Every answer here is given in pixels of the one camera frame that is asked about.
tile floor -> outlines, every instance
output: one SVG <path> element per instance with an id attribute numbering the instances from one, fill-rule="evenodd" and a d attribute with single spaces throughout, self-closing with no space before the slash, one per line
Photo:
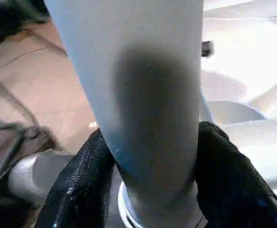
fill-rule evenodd
<path id="1" fill-rule="evenodd" d="M 51 23 L 36 32 L 63 47 Z M 203 39 L 213 40 L 215 45 L 215 55 L 202 60 L 206 99 L 244 102 L 268 118 L 277 117 L 277 23 L 269 19 L 205 19 Z M 28 37 L 2 43 L 0 80 L 70 153 L 76 153 L 93 131 L 90 123 L 95 118 L 72 63 L 45 42 Z M 0 118 L 25 121 L 2 98 Z"/>

